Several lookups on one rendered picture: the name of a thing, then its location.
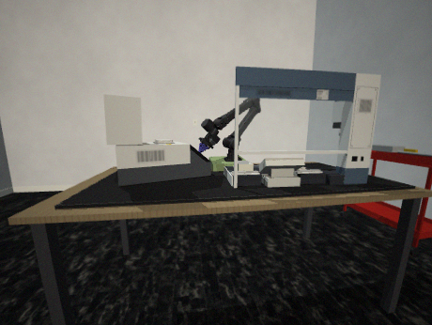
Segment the white rectangular block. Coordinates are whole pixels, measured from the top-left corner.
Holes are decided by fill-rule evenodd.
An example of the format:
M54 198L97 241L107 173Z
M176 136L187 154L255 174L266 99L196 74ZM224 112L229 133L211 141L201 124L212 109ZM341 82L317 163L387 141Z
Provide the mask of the white rectangular block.
M238 171L254 171L254 165L248 161L238 161Z

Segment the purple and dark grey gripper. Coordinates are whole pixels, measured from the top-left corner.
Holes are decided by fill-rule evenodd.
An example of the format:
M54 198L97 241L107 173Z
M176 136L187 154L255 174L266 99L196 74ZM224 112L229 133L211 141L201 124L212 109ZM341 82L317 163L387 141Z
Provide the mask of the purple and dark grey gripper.
M210 149L210 148L214 148L214 146L212 146L207 140L205 140L202 137L198 138L200 140L200 144L199 144L199 152L202 153L203 151Z

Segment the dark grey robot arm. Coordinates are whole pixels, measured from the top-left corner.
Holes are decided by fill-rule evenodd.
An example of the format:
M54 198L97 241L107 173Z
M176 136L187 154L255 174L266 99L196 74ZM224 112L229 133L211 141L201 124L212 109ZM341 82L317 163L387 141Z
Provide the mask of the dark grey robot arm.
M220 137L217 136L219 133L218 130L222 130L227 124L235 118L235 108L230 112L226 113L223 116L216 118L212 121L209 118L206 118L201 127L208 132L205 136L205 140L207 140L212 146L215 146L220 141ZM235 144L235 131L233 131L228 137L223 139L223 146L229 148L227 157L224 157L226 162L234 161L234 144Z

